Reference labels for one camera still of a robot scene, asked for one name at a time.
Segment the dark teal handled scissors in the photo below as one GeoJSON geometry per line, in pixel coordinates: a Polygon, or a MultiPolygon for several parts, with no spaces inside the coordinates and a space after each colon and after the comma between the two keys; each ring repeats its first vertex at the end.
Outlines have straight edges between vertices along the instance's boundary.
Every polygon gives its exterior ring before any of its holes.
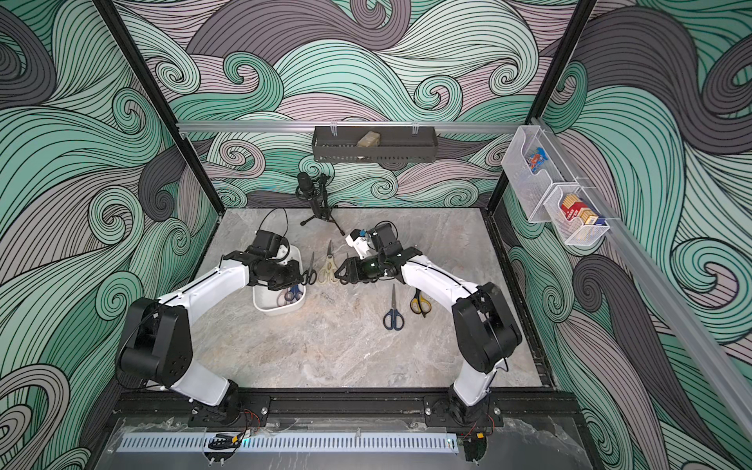
{"type": "Polygon", "coordinates": [[[383,316],[382,324],[388,331],[402,331],[403,327],[405,327],[405,318],[398,310],[395,286],[392,286],[390,309],[383,316]]]}

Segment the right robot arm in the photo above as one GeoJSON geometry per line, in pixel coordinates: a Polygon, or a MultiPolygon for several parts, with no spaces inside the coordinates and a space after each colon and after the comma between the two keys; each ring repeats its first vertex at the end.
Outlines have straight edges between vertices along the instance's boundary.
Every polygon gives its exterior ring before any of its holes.
{"type": "Polygon", "coordinates": [[[493,379],[521,345],[523,335],[501,288],[461,279],[416,249],[386,257],[347,258],[334,271],[347,284],[394,278],[428,296],[452,314],[462,368],[452,397],[471,409],[489,395],[493,379]]]}

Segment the blue handled scissors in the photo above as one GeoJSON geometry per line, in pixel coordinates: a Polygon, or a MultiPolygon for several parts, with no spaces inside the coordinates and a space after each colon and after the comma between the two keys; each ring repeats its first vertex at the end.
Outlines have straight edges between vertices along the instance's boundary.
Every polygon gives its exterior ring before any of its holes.
{"type": "Polygon", "coordinates": [[[286,305],[291,305],[300,301],[303,298],[304,292],[300,285],[295,285],[289,288],[283,295],[283,299],[286,305]]]}

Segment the yellow handled scissors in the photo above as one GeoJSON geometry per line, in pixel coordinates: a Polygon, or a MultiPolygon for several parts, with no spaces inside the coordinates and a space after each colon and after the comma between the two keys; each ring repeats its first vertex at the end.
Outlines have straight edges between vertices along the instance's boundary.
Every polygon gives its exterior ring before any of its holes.
{"type": "Polygon", "coordinates": [[[424,297],[420,289],[415,289],[410,301],[410,310],[422,317],[426,317],[432,311],[432,304],[424,297]]]}

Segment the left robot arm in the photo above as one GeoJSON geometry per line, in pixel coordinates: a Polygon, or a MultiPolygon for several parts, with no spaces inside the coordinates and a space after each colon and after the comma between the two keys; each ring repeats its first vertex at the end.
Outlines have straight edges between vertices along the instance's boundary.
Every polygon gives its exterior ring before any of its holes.
{"type": "Polygon", "coordinates": [[[208,407],[229,400],[231,381],[207,369],[193,353],[192,325],[231,294],[257,285],[285,290],[303,281],[294,258],[272,260],[233,252],[200,278],[157,299],[140,298],[127,309],[116,370],[208,407]]]}

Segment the cream handled scissors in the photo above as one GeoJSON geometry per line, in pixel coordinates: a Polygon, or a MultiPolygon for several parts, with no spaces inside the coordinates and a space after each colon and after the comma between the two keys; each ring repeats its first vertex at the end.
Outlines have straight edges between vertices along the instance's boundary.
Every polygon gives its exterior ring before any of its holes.
{"type": "Polygon", "coordinates": [[[319,270],[318,272],[317,280],[321,283],[338,283],[339,280],[335,275],[337,268],[338,264],[334,256],[332,241],[329,241],[324,264],[321,270],[319,270]]]}

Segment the white plastic storage box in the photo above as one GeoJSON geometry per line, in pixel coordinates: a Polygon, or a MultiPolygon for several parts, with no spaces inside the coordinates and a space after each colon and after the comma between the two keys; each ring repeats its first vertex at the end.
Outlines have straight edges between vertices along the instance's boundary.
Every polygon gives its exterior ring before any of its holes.
{"type": "Polygon", "coordinates": [[[266,286],[254,286],[252,288],[254,308],[267,316],[287,315],[287,313],[298,311],[307,301],[307,287],[297,283],[292,289],[295,291],[295,298],[288,301],[289,288],[271,291],[266,286]]]}

